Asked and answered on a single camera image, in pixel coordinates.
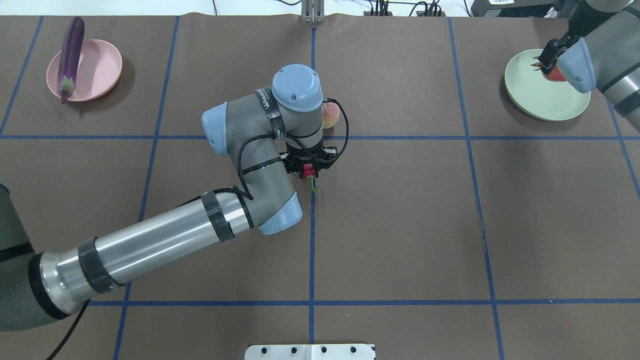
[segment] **metal mount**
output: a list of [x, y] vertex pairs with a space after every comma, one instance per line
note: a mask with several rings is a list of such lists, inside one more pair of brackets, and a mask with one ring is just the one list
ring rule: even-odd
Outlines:
[[302, 22], [322, 24], [324, 22], [324, 0], [302, 0]]
[[244, 360], [375, 360], [376, 346], [370, 344], [252, 345]]

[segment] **purple eggplant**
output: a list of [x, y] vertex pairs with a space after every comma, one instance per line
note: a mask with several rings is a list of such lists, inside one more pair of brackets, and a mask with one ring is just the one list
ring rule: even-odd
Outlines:
[[84, 40], [84, 20], [74, 17], [62, 43], [60, 68], [58, 68], [58, 93], [64, 104], [74, 94], [80, 62], [80, 50]]

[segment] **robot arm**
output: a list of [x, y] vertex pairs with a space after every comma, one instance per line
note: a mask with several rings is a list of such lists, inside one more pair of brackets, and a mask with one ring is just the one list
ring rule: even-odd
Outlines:
[[[206, 192], [61, 254], [35, 254], [0, 183], [0, 331], [63, 319], [98, 294], [254, 226], [274, 234], [295, 225], [302, 210], [287, 173], [313, 168], [317, 176], [339, 157], [323, 146], [323, 101], [317, 74], [288, 65], [272, 88], [205, 112], [207, 138], [218, 154], [231, 156], [240, 187]], [[274, 140], [285, 138], [288, 151], [280, 154]]]
[[640, 1], [580, 0], [569, 30], [551, 40], [539, 60], [549, 75], [557, 65], [578, 91], [601, 91], [640, 131]]

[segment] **green plate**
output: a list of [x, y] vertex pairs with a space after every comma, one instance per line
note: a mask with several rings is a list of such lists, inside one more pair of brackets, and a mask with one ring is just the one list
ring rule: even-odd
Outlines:
[[591, 93], [582, 94], [566, 81], [553, 82], [535, 71], [542, 49], [531, 49], [514, 56], [504, 70], [504, 85], [516, 105], [542, 120], [560, 121], [580, 115], [589, 104]]

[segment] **grid line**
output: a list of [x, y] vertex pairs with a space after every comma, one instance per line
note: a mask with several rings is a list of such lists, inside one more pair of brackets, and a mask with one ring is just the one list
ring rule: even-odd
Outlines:
[[471, 137], [469, 133], [469, 126], [467, 122], [467, 110], [465, 107], [465, 97], [462, 91], [462, 80], [460, 78], [460, 67], [458, 66], [458, 54], [456, 52], [456, 39], [453, 31], [453, 23], [451, 18], [447, 18], [449, 22], [449, 36], [451, 39], [451, 52], [453, 55], [453, 63], [456, 71], [456, 82], [458, 84], [458, 96], [460, 97], [460, 111], [462, 112], [462, 122], [465, 128], [465, 138], [467, 142], [467, 153], [469, 156], [469, 166], [471, 169], [471, 179], [474, 185], [474, 193], [476, 196], [476, 209], [478, 217], [480, 219], [480, 225], [482, 229], [482, 241], [484, 243], [484, 265], [486, 267], [486, 277], [489, 285], [489, 294], [491, 296], [491, 308], [493, 311], [493, 326], [495, 327], [495, 337], [497, 340], [498, 354], [500, 360], [504, 360], [504, 349], [502, 347], [502, 333], [500, 331], [500, 319], [498, 317], [498, 305], [495, 301], [495, 288], [493, 286], [493, 274], [491, 271], [491, 260], [489, 258], [489, 246], [486, 241], [486, 231], [484, 230], [484, 218], [482, 214], [482, 204], [480, 202], [480, 191], [478, 190], [478, 183], [476, 177], [476, 165], [474, 163], [473, 150], [471, 148]]
[[[153, 140], [155, 135], [0, 135], [10, 140]], [[344, 135], [325, 135], [325, 140], [344, 140]], [[639, 141], [640, 136], [508, 136], [470, 135], [471, 140], [570, 140], [570, 141]], [[158, 135], [158, 140], [206, 140], [205, 135]], [[349, 135], [349, 140], [466, 140], [464, 135]]]
[[24, 62], [22, 62], [22, 68], [20, 69], [18, 80], [16, 80], [15, 82], [15, 86], [13, 87], [13, 92], [11, 93], [11, 98], [9, 99], [9, 103], [6, 106], [6, 111], [4, 112], [2, 124], [0, 124], [0, 135], [2, 135], [2, 133], [4, 132], [6, 123], [7, 121], [9, 121], [9, 114], [11, 113], [13, 102], [15, 100], [15, 97], [18, 95], [18, 88], [20, 87], [20, 83], [22, 82], [22, 77], [24, 76], [24, 72], [27, 70], [27, 64], [29, 63], [29, 59], [31, 58], [31, 53], [33, 52], [33, 47], [36, 44], [38, 34], [40, 34], [40, 29], [42, 28], [43, 22], [44, 22], [44, 16], [41, 16], [40, 20], [38, 21], [38, 26], [36, 27], [36, 31], [35, 33], [33, 33], [33, 38], [31, 39], [31, 44], [29, 45], [29, 51], [27, 52], [27, 56], [24, 57]]
[[[316, 28], [311, 29], [311, 69], [316, 69]], [[316, 193], [311, 193], [309, 232], [309, 343], [316, 342]]]
[[[640, 298], [496, 299], [497, 305], [640, 304]], [[89, 306], [122, 306], [122, 300], [94, 300]], [[130, 300], [129, 306], [145, 307], [243, 307], [309, 306], [308, 300]], [[491, 299], [443, 300], [314, 300], [314, 306], [469, 306], [493, 303]]]
[[[169, 86], [169, 76], [171, 74], [171, 64], [173, 61], [173, 50], [175, 49], [175, 39], [178, 34], [178, 26], [180, 25], [180, 17], [175, 17], [175, 24], [173, 25], [173, 36], [171, 40], [171, 48], [169, 50], [169, 59], [166, 64], [166, 71], [164, 73], [164, 85], [162, 90], [162, 95], [160, 98], [160, 106], [158, 108], [158, 116], [156, 120], [156, 131], [154, 133], [154, 142], [151, 146], [151, 155], [149, 156], [149, 166], [147, 169], [147, 178], [145, 180], [145, 189], [142, 195], [142, 202], [140, 205], [140, 215], [138, 217], [138, 222], [141, 222], [145, 216], [145, 210], [147, 208], [147, 197], [149, 193], [149, 182], [151, 182], [151, 173], [154, 167], [154, 160], [156, 158], [156, 149], [158, 138], [160, 134], [160, 126], [162, 124], [162, 115], [164, 110], [164, 98], [166, 97], [166, 90]], [[116, 338], [116, 345], [113, 351], [113, 360], [118, 360], [120, 356], [120, 345], [122, 344], [122, 336], [124, 333], [124, 325], [127, 319], [127, 308], [129, 307], [129, 296], [131, 294], [131, 282], [127, 283], [127, 288], [125, 290], [124, 300], [122, 301], [122, 314], [120, 315], [120, 325], [118, 326], [118, 336]]]
[[631, 181], [634, 184], [634, 188], [636, 189], [636, 195], [638, 196], [638, 200], [640, 200], [640, 186], [638, 186], [638, 180], [636, 177], [636, 172], [634, 171], [634, 166], [631, 164], [631, 159], [629, 158], [629, 153], [627, 151], [627, 146], [625, 145], [625, 141], [622, 137], [622, 133], [620, 133], [620, 126], [618, 125], [618, 121], [616, 120], [616, 114], [613, 111], [613, 106], [611, 103], [607, 101], [607, 106], [609, 107], [609, 113], [611, 114], [611, 120], [613, 120], [613, 126], [616, 128], [616, 133], [618, 134], [617, 139], [620, 141], [620, 147], [622, 148], [622, 154], [625, 157], [625, 161], [627, 162], [627, 168], [629, 169], [629, 174], [631, 175]]

